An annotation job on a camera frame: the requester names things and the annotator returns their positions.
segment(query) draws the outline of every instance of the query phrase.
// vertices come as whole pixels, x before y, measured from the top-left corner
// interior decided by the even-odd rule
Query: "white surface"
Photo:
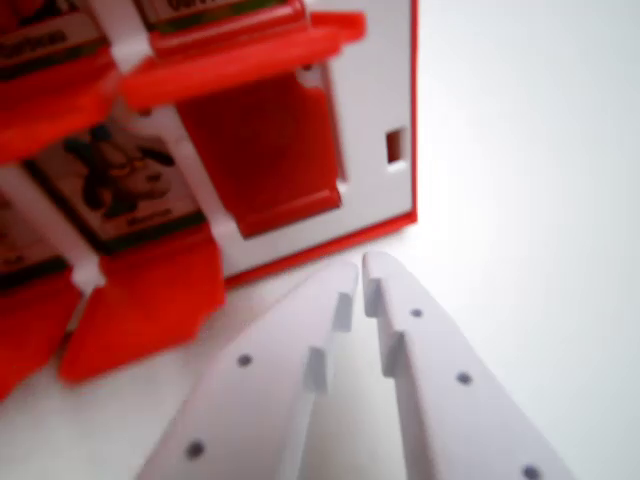
[[[344,255],[404,262],[584,480],[640,471],[638,8],[423,2],[420,223]],[[132,478],[206,356],[316,268],[232,292],[193,345],[84,387],[43,371],[0,405],[0,478]],[[353,327],[305,478],[402,478],[375,322]]]
[[[383,371],[395,382],[409,480],[573,480],[455,320],[402,263],[367,252],[362,283]]]
[[[333,333],[351,329],[359,270],[329,263],[213,357],[137,478],[296,480],[313,402],[331,380]],[[192,442],[197,458],[186,455]]]
[[[150,55],[141,21],[122,22],[132,14],[127,0],[113,5],[94,0],[112,52],[123,71]],[[331,100],[339,127],[342,205],[303,221],[245,239],[226,212],[188,133],[173,106],[155,108],[148,118],[119,119],[139,133],[163,139],[209,221],[222,252],[225,276],[259,267],[278,258],[314,247],[347,233],[397,217],[411,210],[412,170],[407,159],[387,162],[386,133],[411,130],[411,0],[314,0],[309,10],[358,10],[367,15],[367,35],[327,62]]]

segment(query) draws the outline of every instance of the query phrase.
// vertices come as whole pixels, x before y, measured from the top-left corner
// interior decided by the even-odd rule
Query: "small square hole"
[[[406,136],[405,127],[387,132],[387,162],[394,163],[406,157]]]

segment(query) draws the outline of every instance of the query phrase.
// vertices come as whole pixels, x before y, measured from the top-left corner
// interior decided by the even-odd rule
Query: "red plastic panel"
[[[0,297],[0,399],[47,364],[80,298],[68,274],[35,280]]]
[[[192,339],[224,301],[218,247],[207,226],[105,259],[60,365],[80,382]]]
[[[175,103],[322,62],[365,31],[362,13],[314,13],[309,24],[149,59],[123,80],[122,91],[135,109]]]
[[[0,164],[102,121],[119,74],[108,49],[0,83]]]
[[[300,85],[291,73],[183,102],[178,110],[243,235],[340,206],[337,147],[322,89]]]

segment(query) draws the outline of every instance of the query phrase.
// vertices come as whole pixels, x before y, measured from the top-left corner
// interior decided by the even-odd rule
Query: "white background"
[[[640,3],[421,8],[420,223],[344,256],[404,261],[578,478],[636,479]],[[232,292],[194,344],[81,388],[36,375],[0,405],[0,478],[131,478],[210,352],[317,267]],[[305,478],[401,478],[392,384],[357,311]]]

